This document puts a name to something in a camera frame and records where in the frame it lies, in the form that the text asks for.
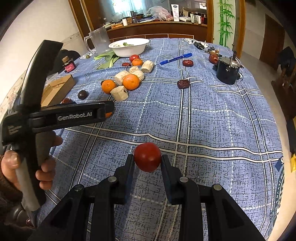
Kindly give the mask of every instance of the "human hand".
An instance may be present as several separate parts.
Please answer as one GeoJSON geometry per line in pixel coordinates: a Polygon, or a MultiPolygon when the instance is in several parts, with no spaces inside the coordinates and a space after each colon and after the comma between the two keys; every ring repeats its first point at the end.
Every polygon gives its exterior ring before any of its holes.
{"type": "MultiPolygon", "coordinates": [[[[52,146],[59,146],[62,143],[63,139],[56,136],[52,146]]],[[[6,179],[21,191],[21,187],[15,173],[15,170],[19,168],[20,163],[20,156],[15,151],[8,150],[5,152],[1,161],[1,170],[6,179]]],[[[41,170],[37,170],[36,178],[40,181],[39,186],[41,189],[48,190],[52,187],[52,180],[55,175],[55,165],[55,160],[50,156],[41,165],[41,170]]]]}

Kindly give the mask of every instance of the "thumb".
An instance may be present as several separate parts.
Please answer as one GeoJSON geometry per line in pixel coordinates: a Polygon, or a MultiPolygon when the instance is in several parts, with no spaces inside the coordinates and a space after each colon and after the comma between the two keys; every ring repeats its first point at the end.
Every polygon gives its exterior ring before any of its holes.
{"type": "Polygon", "coordinates": [[[15,186],[18,185],[15,169],[20,166],[19,155],[12,150],[5,152],[4,157],[1,161],[1,170],[6,179],[13,183],[15,186]]]}

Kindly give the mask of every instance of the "tomato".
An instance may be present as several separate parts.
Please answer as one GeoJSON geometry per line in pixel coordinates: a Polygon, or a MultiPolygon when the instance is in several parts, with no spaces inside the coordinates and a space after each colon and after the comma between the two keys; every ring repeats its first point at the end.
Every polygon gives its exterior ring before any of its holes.
{"type": "Polygon", "coordinates": [[[144,172],[155,171],[161,162],[161,153],[157,145],[146,142],[138,145],[133,153],[137,166],[144,172]]]}
{"type": "Polygon", "coordinates": [[[130,57],[130,62],[132,62],[134,59],[137,59],[137,58],[140,58],[139,55],[136,55],[136,54],[132,55],[130,57]]]}

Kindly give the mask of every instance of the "door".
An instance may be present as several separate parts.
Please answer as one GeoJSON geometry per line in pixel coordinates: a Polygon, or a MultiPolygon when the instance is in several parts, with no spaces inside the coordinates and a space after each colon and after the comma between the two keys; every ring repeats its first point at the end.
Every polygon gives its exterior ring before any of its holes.
{"type": "Polygon", "coordinates": [[[265,34],[260,60],[278,69],[277,57],[283,50],[285,30],[277,21],[265,14],[265,34]]]}
{"type": "Polygon", "coordinates": [[[94,31],[104,25],[104,18],[101,12],[98,0],[81,0],[82,7],[85,12],[86,19],[89,23],[91,31],[94,31]]]}

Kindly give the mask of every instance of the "mandarin orange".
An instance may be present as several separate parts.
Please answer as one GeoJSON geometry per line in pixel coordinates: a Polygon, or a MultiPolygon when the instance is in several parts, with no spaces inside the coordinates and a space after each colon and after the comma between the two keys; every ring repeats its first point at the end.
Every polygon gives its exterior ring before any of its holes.
{"type": "Polygon", "coordinates": [[[142,66],[143,65],[143,60],[137,58],[134,59],[133,62],[131,63],[132,66],[142,66]]]}
{"type": "Polygon", "coordinates": [[[106,94],[110,94],[110,91],[113,90],[116,87],[116,84],[113,80],[104,80],[104,82],[102,83],[102,90],[106,93],[106,94]]]}
{"type": "Polygon", "coordinates": [[[127,90],[134,90],[139,86],[140,80],[138,76],[134,74],[128,74],[123,78],[122,84],[127,90]]]}
{"type": "Polygon", "coordinates": [[[109,118],[112,115],[112,112],[106,113],[105,118],[109,118]]]}

